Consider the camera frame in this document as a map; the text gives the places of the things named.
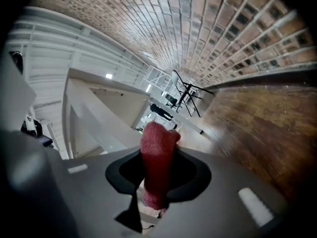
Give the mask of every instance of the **cable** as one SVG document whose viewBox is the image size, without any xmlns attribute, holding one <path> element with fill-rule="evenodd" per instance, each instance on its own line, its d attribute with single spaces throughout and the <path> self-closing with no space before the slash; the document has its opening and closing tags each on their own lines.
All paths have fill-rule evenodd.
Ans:
<svg viewBox="0 0 317 238">
<path fill-rule="evenodd" d="M 147 230 L 147 229 L 150 229 L 150 228 L 153 228 L 155 227 L 154 225 L 150 225 L 148 228 L 142 228 L 142 230 Z"/>
</svg>

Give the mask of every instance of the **black chair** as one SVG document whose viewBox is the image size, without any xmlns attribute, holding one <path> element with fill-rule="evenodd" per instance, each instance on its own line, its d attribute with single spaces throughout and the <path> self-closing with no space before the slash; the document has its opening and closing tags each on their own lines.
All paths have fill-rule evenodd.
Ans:
<svg viewBox="0 0 317 238">
<path fill-rule="evenodd" d="M 177 87 L 178 79 L 180 79 L 180 81 L 182 82 L 182 84 L 183 84 L 183 86 L 184 86 L 184 88 L 185 88 L 184 92 L 180 91 L 180 90 L 178 89 L 178 87 Z M 206 89 L 203 89 L 203 88 L 201 88 L 201 87 L 198 87 L 198 86 L 196 86 L 196 85 L 192 85 L 192 84 L 189 84 L 189 83 L 185 83 L 185 82 L 182 80 L 182 78 L 180 77 L 180 75 L 178 74 L 178 72 L 177 72 L 176 70 L 174 70 L 174 71 L 172 72 L 172 82 L 173 82 L 173 84 L 176 86 L 176 89 L 177 89 L 177 91 L 179 92 L 179 94 L 180 94 L 180 96 L 181 96 L 180 99 L 179 99 L 179 101 L 178 101 L 178 103 L 176 104 L 176 106 L 177 106 L 176 112 L 177 112 L 178 108 L 180 107 L 180 104 L 183 102 L 183 103 L 185 104 L 186 108 L 187 108 L 187 111 L 188 111 L 189 115 L 192 116 L 192 114 L 189 112 L 189 109 L 188 109 L 188 106 L 187 106 L 186 102 L 184 101 L 186 95 L 188 95 L 189 98 L 191 99 L 191 101 L 192 101 L 193 104 L 194 104 L 194 107 L 195 107 L 195 109 L 196 109 L 196 111 L 197 111 L 198 116 L 201 117 L 201 115 L 199 114 L 199 111 L 198 111 L 198 109 L 197 109 L 197 107 L 196 107 L 196 104 L 195 104 L 195 102 L 194 102 L 194 100 L 193 100 L 192 97 L 195 97 L 195 98 L 198 98 L 198 99 L 201 99 L 201 98 L 198 97 L 198 96 L 195 96 L 195 95 L 193 95 L 193 94 L 190 94 L 190 93 L 189 93 L 190 89 L 191 89 L 192 87 L 195 87 L 195 88 L 197 88 L 197 89 L 200 89 L 200 90 L 202 90 L 202 91 L 208 92 L 208 93 L 213 94 L 213 95 L 214 95 L 214 93 L 211 92 L 211 91 L 208 91 L 208 90 L 206 90 Z"/>
</svg>

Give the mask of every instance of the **black object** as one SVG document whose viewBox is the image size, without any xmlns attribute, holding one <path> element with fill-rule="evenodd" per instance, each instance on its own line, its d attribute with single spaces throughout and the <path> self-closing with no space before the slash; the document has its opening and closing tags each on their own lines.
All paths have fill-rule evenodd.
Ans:
<svg viewBox="0 0 317 238">
<path fill-rule="evenodd" d="M 157 113 L 160 117 L 168 120 L 168 121 L 171 121 L 173 116 L 171 116 L 167 111 L 165 111 L 164 109 L 158 107 L 156 104 L 152 103 L 150 105 L 150 110 L 152 112 L 155 112 Z"/>
<path fill-rule="evenodd" d="M 178 74 L 178 72 L 177 72 L 176 70 L 174 70 L 174 72 L 177 74 L 177 76 L 179 77 L 180 81 L 182 82 L 182 84 L 183 84 L 184 87 L 185 87 L 185 91 L 181 94 L 181 92 L 179 91 L 178 87 L 176 86 L 177 91 L 178 91 L 179 94 L 181 95 L 181 97 L 180 97 L 180 99 L 179 99 L 179 101 L 178 101 L 178 104 L 177 104 L 178 107 L 177 107 L 177 109 L 176 109 L 176 112 L 178 111 L 178 108 L 179 108 L 180 104 L 184 101 L 184 98 L 185 98 L 186 95 L 188 94 L 189 98 L 191 99 L 192 103 L 194 104 L 194 107 L 195 107 L 195 109 L 196 109 L 196 112 L 197 112 L 198 116 L 201 117 L 201 115 L 199 114 L 199 111 L 198 111 L 198 109 L 197 109 L 197 107 L 196 107 L 196 104 L 195 104 L 195 102 L 193 101 L 193 98 L 192 98 L 192 97 L 195 97 L 195 98 L 198 98 L 198 99 L 201 99 L 201 98 L 198 97 L 198 96 L 195 96 L 195 95 L 190 94 L 190 93 L 189 93 L 189 90 L 190 90 L 192 87 L 195 87 L 195 88 L 198 88 L 198 89 L 200 89 L 200 90 L 202 90 L 202 91 L 208 92 L 208 93 L 213 94 L 213 95 L 214 95 L 214 93 L 211 92 L 211 91 L 209 91 L 209 90 L 207 90 L 207 89 L 198 87 L 198 86 L 196 86 L 196 85 L 192 85 L 192 84 L 185 83 L 185 82 L 182 80 L 182 78 L 180 77 L 180 75 Z M 186 108 L 187 108 L 187 111 L 188 111 L 189 115 L 192 116 L 192 114 L 189 112 L 189 109 L 188 109 L 186 103 L 185 103 L 185 106 L 186 106 Z"/>
<path fill-rule="evenodd" d="M 177 99 L 175 99 L 173 96 L 171 96 L 168 93 L 166 93 L 165 98 L 171 103 L 171 105 L 170 105 L 171 109 L 176 106 Z"/>
<path fill-rule="evenodd" d="M 170 173 L 168 202 L 193 200 L 202 193 L 211 180 L 209 167 L 202 161 L 178 150 L 174 151 Z M 129 154 L 111 163 L 106 178 L 119 193 L 134 195 L 145 171 L 141 152 Z"/>
<path fill-rule="evenodd" d="M 2 213 L 10 234 L 78 237 L 48 160 L 49 155 L 60 159 L 58 152 L 21 132 L 0 131 L 0 138 Z"/>
<path fill-rule="evenodd" d="M 29 136 L 36 138 L 45 147 L 51 146 L 51 144 L 53 143 L 53 140 L 51 138 L 43 135 L 42 125 L 38 121 L 36 121 L 35 119 L 32 119 L 32 120 L 30 119 L 29 121 L 33 121 L 36 131 L 35 130 L 28 130 L 25 121 L 23 122 L 23 125 L 21 127 L 21 131 L 24 134 L 27 134 Z"/>
<path fill-rule="evenodd" d="M 20 52 L 12 52 L 10 51 L 9 54 L 11 55 L 13 62 L 15 63 L 16 67 L 18 68 L 19 72 L 23 74 L 23 57 Z"/>
</svg>

